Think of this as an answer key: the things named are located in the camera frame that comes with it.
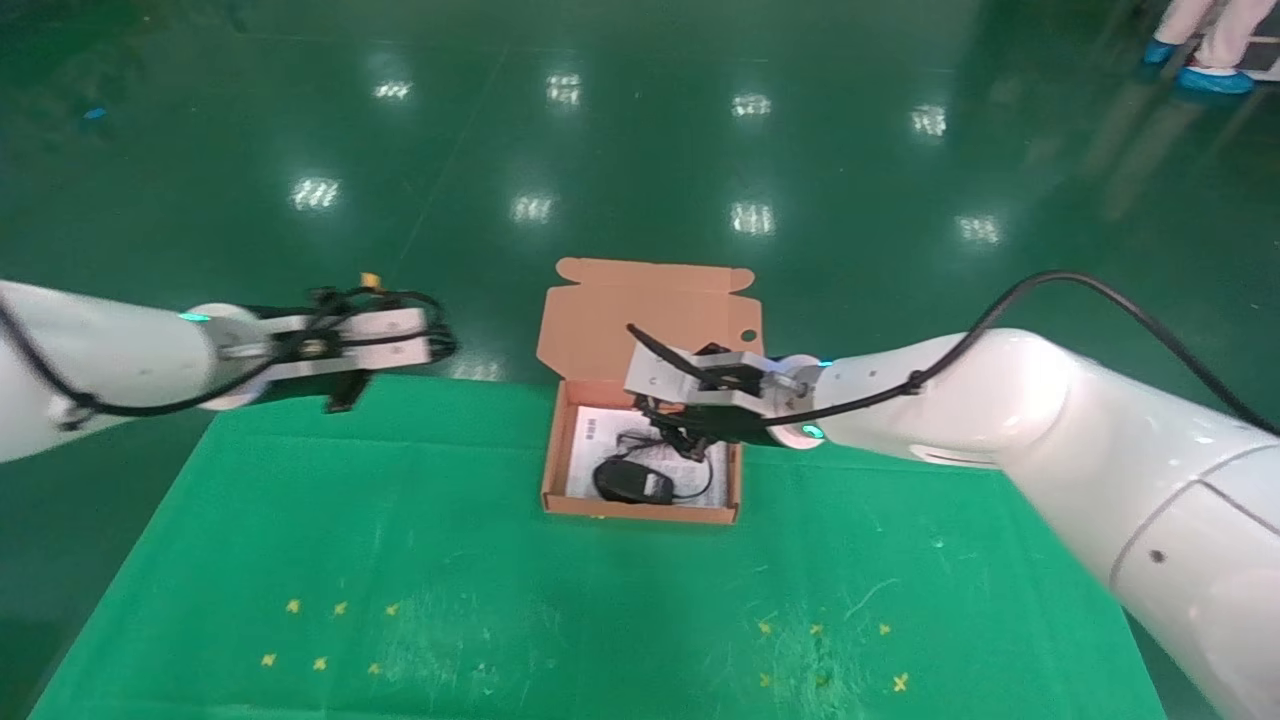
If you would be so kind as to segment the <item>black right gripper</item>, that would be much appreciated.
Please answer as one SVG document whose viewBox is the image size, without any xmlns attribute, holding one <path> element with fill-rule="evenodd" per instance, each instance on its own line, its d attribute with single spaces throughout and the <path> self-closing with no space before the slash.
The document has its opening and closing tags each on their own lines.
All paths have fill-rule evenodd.
<svg viewBox="0 0 1280 720">
<path fill-rule="evenodd" d="M 689 433 L 681 411 L 667 413 L 662 402 L 645 402 L 645 418 L 663 441 L 675 441 L 675 452 L 690 462 L 704 462 L 717 443 L 778 446 L 765 419 L 735 406 L 691 406 Z"/>
</svg>

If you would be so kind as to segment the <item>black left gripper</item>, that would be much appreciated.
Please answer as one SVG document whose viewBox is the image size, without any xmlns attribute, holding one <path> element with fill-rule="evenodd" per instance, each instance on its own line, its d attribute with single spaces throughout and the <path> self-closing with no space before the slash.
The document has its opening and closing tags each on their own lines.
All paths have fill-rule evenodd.
<svg viewBox="0 0 1280 720">
<path fill-rule="evenodd" d="M 431 314 L 431 361 L 443 363 L 458 351 L 458 341 L 444 313 Z M 323 413 L 351 411 L 367 388 L 366 372 L 339 372 L 305 378 L 301 397 L 320 398 Z"/>
</svg>

